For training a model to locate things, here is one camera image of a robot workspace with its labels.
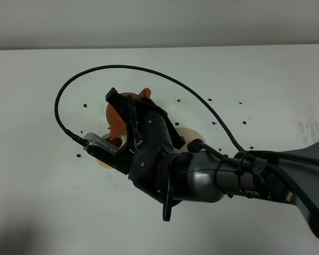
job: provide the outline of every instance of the robotic arm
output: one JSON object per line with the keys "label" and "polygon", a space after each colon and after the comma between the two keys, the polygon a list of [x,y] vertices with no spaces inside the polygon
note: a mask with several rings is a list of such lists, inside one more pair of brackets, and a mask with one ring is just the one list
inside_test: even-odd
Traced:
{"label": "robotic arm", "polygon": [[63,126],[57,107],[65,85],[55,104],[61,128],[87,153],[129,175],[137,188],[162,203],[164,221],[183,200],[217,202],[236,195],[297,206],[319,238],[319,142],[287,152],[240,151],[229,158],[197,139],[188,144],[189,152],[176,154],[173,148],[185,141],[166,112],[146,97],[134,100],[112,88],[106,101],[125,121],[128,137],[117,148],[93,133],[81,138]]}

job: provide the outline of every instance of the white table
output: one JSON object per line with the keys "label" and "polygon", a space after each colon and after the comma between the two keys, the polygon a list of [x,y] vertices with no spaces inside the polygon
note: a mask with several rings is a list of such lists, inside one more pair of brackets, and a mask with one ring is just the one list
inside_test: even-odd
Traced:
{"label": "white table", "polygon": [[[67,79],[107,64],[157,70],[212,99],[245,149],[284,151],[319,140],[319,45],[0,51],[0,226],[37,222],[44,240],[37,254],[319,254],[295,207],[246,198],[182,202],[165,223],[160,203],[100,167],[58,127],[53,107]],[[108,133],[111,87],[151,88],[173,123],[236,153],[190,93],[133,70],[98,71],[71,84],[60,102],[65,126]]]}

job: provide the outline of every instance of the orange object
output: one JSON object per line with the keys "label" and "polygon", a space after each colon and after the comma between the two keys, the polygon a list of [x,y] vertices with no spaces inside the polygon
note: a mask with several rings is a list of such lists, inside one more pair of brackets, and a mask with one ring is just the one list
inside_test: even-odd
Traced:
{"label": "orange object", "polygon": [[[134,99],[137,99],[141,94],[144,94],[147,98],[150,98],[151,90],[148,88],[145,88],[142,90],[142,92],[139,95],[136,95],[134,93],[121,93],[121,95],[132,95]],[[106,108],[106,119],[107,122],[110,125],[110,137],[116,138],[119,135],[127,134],[126,128],[125,128],[125,122],[122,120],[122,118],[119,116],[119,114],[115,111],[115,109],[112,107],[112,105],[108,104]]]}

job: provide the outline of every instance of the gray wall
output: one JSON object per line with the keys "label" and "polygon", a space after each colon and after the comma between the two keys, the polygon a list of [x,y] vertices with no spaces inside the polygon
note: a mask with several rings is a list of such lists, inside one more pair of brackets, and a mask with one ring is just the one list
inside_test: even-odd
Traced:
{"label": "gray wall", "polygon": [[319,0],[0,0],[0,49],[297,43]]}

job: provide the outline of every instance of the white surface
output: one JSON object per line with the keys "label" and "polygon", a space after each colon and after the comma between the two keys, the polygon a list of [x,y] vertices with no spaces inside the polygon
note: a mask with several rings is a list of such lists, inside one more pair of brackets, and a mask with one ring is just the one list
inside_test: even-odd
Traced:
{"label": "white surface", "polygon": [[[182,202],[164,223],[158,202],[100,167],[57,126],[53,107],[67,79],[106,64],[157,70],[211,98],[246,149],[303,148],[312,143],[307,127],[319,126],[319,45],[3,51],[0,222],[35,219],[47,236],[47,254],[319,254],[319,240],[295,207],[246,198]],[[71,84],[60,102],[65,126],[107,133],[104,98],[111,87],[151,88],[173,123],[236,153],[191,94],[133,70],[99,71]]]}
{"label": "white surface", "polygon": [[319,43],[319,0],[0,0],[0,49]]}

